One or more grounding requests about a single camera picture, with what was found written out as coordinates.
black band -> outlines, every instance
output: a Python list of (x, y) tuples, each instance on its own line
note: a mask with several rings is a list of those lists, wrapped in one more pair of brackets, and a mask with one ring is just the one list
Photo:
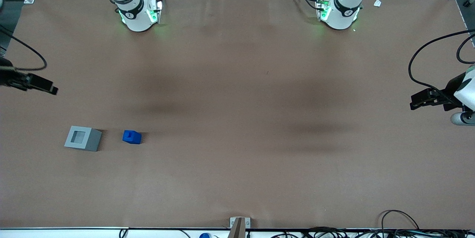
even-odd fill
[(129, 11), (119, 9), (119, 11), (124, 17), (128, 19), (135, 19), (138, 13), (140, 13), (140, 11), (142, 11), (143, 8), (144, 8), (144, 0), (140, 0), (139, 5), (137, 5), (137, 7), (135, 7), (134, 9), (129, 10)]
[(356, 7), (349, 8), (349, 7), (343, 6), (338, 0), (333, 0), (333, 2), (335, 3), (335, 8), (337, 8), (337, 10), (341, 12), (341, 15), (346, 18), (351, 17), (356, 12), (356, 10), (360, 8), (360, 5), (361, 5), (360, 3)]
[(114, 0), (116, 4), (127, 4), (133, 0)]

brown paper tablecloth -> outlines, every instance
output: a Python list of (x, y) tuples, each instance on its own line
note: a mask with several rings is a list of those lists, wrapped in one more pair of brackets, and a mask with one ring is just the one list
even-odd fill
[[(108, 0), (36, 0), (15, 36), (36, 48), (57, 96), (2, 87), (0, 225), (378, 227), (385, 209), (421, 228), (473, 228), (473, 128), (407, 64), (465, 26), (455, 0), (364, 0), (343, 31), (302, 0), (166, 0), (133, 33)], [(414, 76), (445, 87), (466, 35), (427, 47)], [(463, 51), (470, 60), (472, 49)], [(39, 60), (12, 42), (18, 67)], [(63, 147), (71, 125), (99, 152)], [(122, 132), (144, 133), (141, 145)], [(387, 217), (387, 228), (410, 228)]]

table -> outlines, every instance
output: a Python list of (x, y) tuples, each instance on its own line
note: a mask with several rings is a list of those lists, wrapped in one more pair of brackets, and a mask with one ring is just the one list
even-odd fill
[[(302, 0), (166, 0), (143, 33), (108, 0), (25, 6), (14, 35), (59, 92), (0, 89), (0, 226), (378, 227), (400, 209), (472, 228), (474, 129), (409, 110), (409, 59), (465, 29), (457, 4), (374, 1), (343, 31)], [(465, 37), (427, 47), (414, 76), (443, 88), (464, 72)], [(40, 64), (17, 43), (7, 58)], [(71, 125), (102, 130), (99, 152), (65, 148)]]

gray box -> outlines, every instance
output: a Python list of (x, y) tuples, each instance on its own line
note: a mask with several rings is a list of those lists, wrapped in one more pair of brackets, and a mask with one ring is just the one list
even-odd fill
[(71, 126), (65, 147), (97, 152), (102, 132), (88, 127)]

blue cube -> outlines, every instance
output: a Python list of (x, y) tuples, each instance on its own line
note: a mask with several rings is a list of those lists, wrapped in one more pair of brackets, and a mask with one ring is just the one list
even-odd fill
[(142, 141), (142, 135), (136, 132), (135, 130), (125, 130), (124, 136), (122, 136), (122, 140), (133, 145), (139, 145)]

